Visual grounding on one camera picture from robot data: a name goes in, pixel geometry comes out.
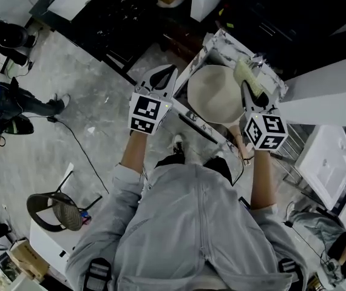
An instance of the chair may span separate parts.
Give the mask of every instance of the chair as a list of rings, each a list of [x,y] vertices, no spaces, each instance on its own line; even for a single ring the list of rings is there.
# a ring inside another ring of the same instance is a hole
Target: chair
[[[29,211],[32,219],[45,230],[50,232],[61,232],[65,229],[78,231],[83,226],[83,213],[88,211],[103,198],[102,196],[98,197],[91,205],[84,209],[78,208],[75,202],[68,195],[61,192],[62,186],[72,173],[73,171],[64,178],[62,183],[54,192],[33,194],[27,199],[27,211]],[[49,208],[53,209],[53,212],[60,224],[49,224],[38,216],[38,212]]]

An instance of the concrete floor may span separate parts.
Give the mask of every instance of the concrete floor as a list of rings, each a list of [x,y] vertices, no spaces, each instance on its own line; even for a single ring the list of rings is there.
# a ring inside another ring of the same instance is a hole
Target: concrete floor
[[[41,31],[31,53],[35,64],[26,76],[18,77],[19,85],[46,102],[52,93],[68,93],[72,100],[59,116],[76,134],[90,156],[105,185],[110,187],[110,172],[120,161],[129,137],[127,129],[128,104],[134,87],[105,63],[98,62],[73,45],[59,33]],[[186,63],[170,52],[163,53],[153,45],[129,72],[139,80],[142,74],[158,65],[173,63],[182,71]],[[9,75],[24,74],[13,66]],[[88,205],[98,194],[107,195],[86,157],[71,133],[61,124],[42,118],[31,118],[35,132],[29,136],[5,135],[6,145],[0,148],[0,220],[10,222],[17,238],[29,237],[30,217],[25,202],[33,193],[54,191],[69,163],[75,165],[75,175],[69,189],[79,206]],[[156,163],[172,152],[175,133],[182,132],[189,143],[189,159],[204,161],[217,147],[181,122],[171,113],[155,136],[149,137],[145,166],[150,172]],[[233,178],[241,172],[241,163],[226,152]],[[274,165],[278,186],[280,217],[290,201],[299,197],[294,188],[282,182],[284,172]],[[245,167],[236,184],[240,194],[249,201],[253,180],[253,165]],[[296,235],[286,228],[298,249],[307,258],[311,271],[319,258]],[[322,245],[302,227],[296,229],[320,254]]]

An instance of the white box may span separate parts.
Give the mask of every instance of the white box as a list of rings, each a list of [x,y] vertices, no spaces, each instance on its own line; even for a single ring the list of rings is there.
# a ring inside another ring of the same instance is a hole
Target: white box
[[[131,130],[154,135],[172,106],[171,102],[133,93],[130,101],[128,127]]]
[[[256,150],[278,150],[288,137],[288,127],[277,115],[252,113],[245,132]]]

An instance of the sneaker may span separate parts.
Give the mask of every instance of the sneaker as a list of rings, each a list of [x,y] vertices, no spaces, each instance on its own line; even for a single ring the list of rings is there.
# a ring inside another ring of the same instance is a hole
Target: sneaker
[[[34,42],[33,42],[32,47],[34,47],[37,44],[38,36],[39,36],[39,31],[34,32],[33,36],[34,36]]]
[[[219,150],[215,154],[215,158],[224,158],[224,152],[222,150]]]
[[[50,100],[52,100],[52,101],[57,101],[57,99],[58,99],[58,96],[56,93],[54,93],[50,96]]]
[[[64,103],[64,108],[66,108],[69,105],[70,102],[70,95],[65,94],[63,97],[60,99]]]
[[[285,220],[289,221],[290,219],[290,215],[292,214],[292,212],[294,211],[296,203],[294,201],[290,202],[287,206],[287,214],[285,216]]]
[[[181,134],[177,134],[173,138],[173,153],[174,154],[184,154],[183,148],[183,137]]]
[[[26,63],[24,65],[20,65],[19,68],[23,69],[23,68],[26,68],[29,64],[30,64],[30,61],[29,58],[26,59]]]

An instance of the gray hoodie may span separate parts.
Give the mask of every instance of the gray hoodie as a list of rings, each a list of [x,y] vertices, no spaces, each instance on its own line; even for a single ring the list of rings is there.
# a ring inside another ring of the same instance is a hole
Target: gray hoodie
[[[196,164],[160,166],[144,186],[137,172],[117,165],[113,184],[69,258],[75,291],[95,258],[112,265],[109,290],[192,290],[205,264],[233,290],[289,290],[296,274],[279,272],[285,258],[301,268],[305,290],[305,261],[276,206],[248,211],[221,174]]]

